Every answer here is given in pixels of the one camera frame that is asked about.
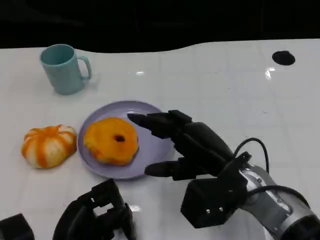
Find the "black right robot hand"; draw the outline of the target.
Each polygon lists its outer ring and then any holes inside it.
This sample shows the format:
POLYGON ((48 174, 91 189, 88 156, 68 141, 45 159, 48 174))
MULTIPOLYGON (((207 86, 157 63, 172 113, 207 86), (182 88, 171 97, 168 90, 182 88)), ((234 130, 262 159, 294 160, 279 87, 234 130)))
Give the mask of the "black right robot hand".
POLYGON ((206 124, 194 122, 179 110, 168 112, 129 113, 128 118, 148 129, 160 139, 171 139, 182 156, 175 161, 148 165, 144 173, 152 177, 171 177, 175 181, 194 179, 199 175, 214 177, 235 157, 229 146, 206 124))

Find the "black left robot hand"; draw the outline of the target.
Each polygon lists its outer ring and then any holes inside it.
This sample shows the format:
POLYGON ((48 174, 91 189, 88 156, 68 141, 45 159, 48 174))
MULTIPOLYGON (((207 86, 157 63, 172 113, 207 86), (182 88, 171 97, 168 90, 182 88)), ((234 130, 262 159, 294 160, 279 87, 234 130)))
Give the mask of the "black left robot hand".
POLYGON ((110 178, 72 201, 60 217, 54 240, 111 240, 121 229, 128 240, 137 238, 132 211, 110 178))

